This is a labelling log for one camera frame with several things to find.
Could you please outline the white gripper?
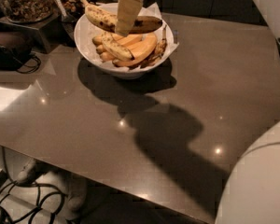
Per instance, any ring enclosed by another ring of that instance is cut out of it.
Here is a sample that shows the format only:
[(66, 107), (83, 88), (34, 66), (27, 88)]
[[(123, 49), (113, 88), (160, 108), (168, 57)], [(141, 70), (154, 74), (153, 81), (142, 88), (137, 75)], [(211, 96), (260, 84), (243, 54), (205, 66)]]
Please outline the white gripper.
[(142, 9), (143, 0), (119, 0), (115, 33), (127, 36)]

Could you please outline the white robot base foot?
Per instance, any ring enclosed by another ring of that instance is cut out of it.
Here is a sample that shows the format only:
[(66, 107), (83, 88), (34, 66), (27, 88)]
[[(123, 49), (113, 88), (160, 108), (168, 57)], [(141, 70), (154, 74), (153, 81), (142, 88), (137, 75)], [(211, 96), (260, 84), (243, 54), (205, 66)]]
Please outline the white robot base foot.
[(54, 185), (66, 195), (66, 210), (75, 218), (81, 216), (87, 197), (87, 181), (80, 175), (69, 173), (36, 159), (30, 159), (17, 175), (20, 186), (41, 183)]

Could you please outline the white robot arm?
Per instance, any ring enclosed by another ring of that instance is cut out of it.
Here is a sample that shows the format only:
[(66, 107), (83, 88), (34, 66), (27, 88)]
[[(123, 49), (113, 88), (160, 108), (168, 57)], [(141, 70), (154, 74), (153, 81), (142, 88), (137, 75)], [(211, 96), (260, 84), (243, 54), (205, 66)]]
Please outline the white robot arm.
[(174, 15), (176, 86), (120, 127), (132, 194), (214, 224), (280, 224), (280, 58), (270, 29)]

